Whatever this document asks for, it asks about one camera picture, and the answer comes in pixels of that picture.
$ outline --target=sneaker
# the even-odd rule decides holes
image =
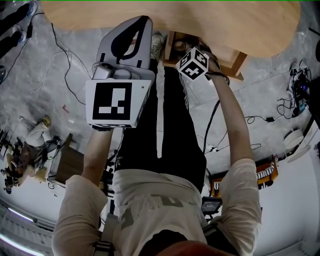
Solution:
[[[49,128],[51,126],[51,118],[48,115],[45,115],[44,118],[42,119],[42,123]]]
[[[19,25],[14,25],[12,28],[12,32],[13,33],[19,32],[21,34],[21,37],[20,37],[18,43],[25,42],[27,40],[27,33],[25,31],[23,31]]]
[[[151,41],[151,59],[159,61],[161,50],[164,46],[165,38],[159,33],[152,36]]]
[[[38,9],[38,6],[37,6],[36,2],[31,1],[28,4],[29,4],[29,11],[26,14],[27,17],[28,16],[33,16],[36,13],[37,9]]]

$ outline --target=hand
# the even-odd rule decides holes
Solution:
[[[209,56],[208,70],[211,72],[221,72],[217,57],[209,51],[202,50],[202,53]]]

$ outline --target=gray floor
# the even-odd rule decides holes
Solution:
[[[4,10],[7,15],[21,3],[10,3]],[[231,81],[231,88],[238,99],[245,116],[278,117],[277,100],[286,97],[291,62],[305,59],[311,70],[312,77],[320,74],[320,63],[315,58],[316,44],[320,37],[308,30],[311,26],[319,30],[312,2],[301,3],[301,19],[291,44],[279,55],[271,58],[248,57],[242,69],[244,82]],[[23,20],[20,25],[24,30],[30,18]],[[91,66],[96,62],[96,55],[101,39],[109,28],[90,29],[82,31],[65,31],[55,28],[59,42],[68,50],[76,54],[82,63],[72,55],[72,67],[67,81],[72,90],[82,101],[85,100],[85,81],[92,75]],[[12,49],[0,60],[0,65],[11,67],[22,45]],[[64,74],[68,63],[64,53],[56,46],[51,24],[44,15],[33,19],[33,36],[27,42],[17,59],[8,79],[0,86],[0,124],[9,128],[15,135],[21,135],[19,130],[19,116],[33,121],[41,119],[44,114],[52,118],[52,135],[58,134],[65,138],[68,133],[74,135],[77,148],[85,150],[91,134],[91,128],[86,124],[85,107],[78,103],[68,91]],[[157,89],[159,98],[158,108],[158,154],[161,155],[161,141],[163,138],[164,98],[164,69],[158,66]],[[187,83],[190,100],[190,115],[192,116],[195,132],[198,135],[199,146],[203,147],[203,137],[206,127],[217,102],[217,93],[207,83]],[[282,154],[284,135],[292,128],[304,129],[310,119],[305,111],[299,117],[286,120],[283,117],[273,123],[266,123],[256,119],[250,124],[249,132],[252,144],[260,143],[261,148],[254,151],[256,160],[272,154]],[[209,130],[207,143],[216,146],[226,132],[226,125],[221,108],[218,108]],[[120,143],[121,130],[114,133],[111,148],[116,149]],[[221,142],[219,148],[228,145],[228,138]],[[177,150],[188,150],[177,147]],[[230,165],[229,148],[219,152],[206,154],[207,167],[212,173],[226,170]]]

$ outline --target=black strap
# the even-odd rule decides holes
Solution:
[[[127,27],[124,31],[122,31],[119,35],[117,35],[114,38],[114,40],[111,43],[111,52],[113,56],[116,57],[117,64],[119,64],[119,61],[121,59],[131,59],[133,56],[137,54],[140,47],[143,31],[145,29],[148,19],[148,16],[141,16],[135,23]],[[124,56],[127,50],[129,49],[129,46],[131,45],[132,40],[137,32],[139,33],[136,39],[133,52]]]
[[[96,252],[105,252],[108,253],[108,256],[113,256],[115,248],[111,242],[99,241],[96,242],[95,245]]]
[[[235,247],[228,241],[225,235],[219,230],[216,224],[210,224],[203,229],[206,242],[209,246],[223,252],[239,256]]]

